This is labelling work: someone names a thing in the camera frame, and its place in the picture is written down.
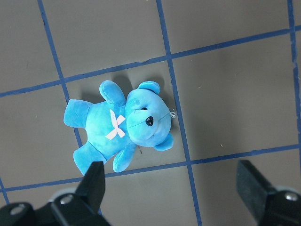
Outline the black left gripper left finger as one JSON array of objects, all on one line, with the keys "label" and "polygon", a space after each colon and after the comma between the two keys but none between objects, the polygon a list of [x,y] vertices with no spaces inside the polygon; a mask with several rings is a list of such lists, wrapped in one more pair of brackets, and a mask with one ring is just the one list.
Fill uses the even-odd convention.
[{"label": "black left gripper left finger", "polygon": [[102,161],[91,163],[75,194],[98,213],[105,194],[105,173]]}]

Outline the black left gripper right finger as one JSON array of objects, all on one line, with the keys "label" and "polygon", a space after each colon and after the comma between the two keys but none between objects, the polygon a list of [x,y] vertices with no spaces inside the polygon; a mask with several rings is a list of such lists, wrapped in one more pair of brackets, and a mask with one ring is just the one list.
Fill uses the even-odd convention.
[{"label": "black left gripper right finger", "polygon": [[236,190],[241,200],[255,219],[261,221],[276,188],[249,160],[239,160],[236,172]]}]

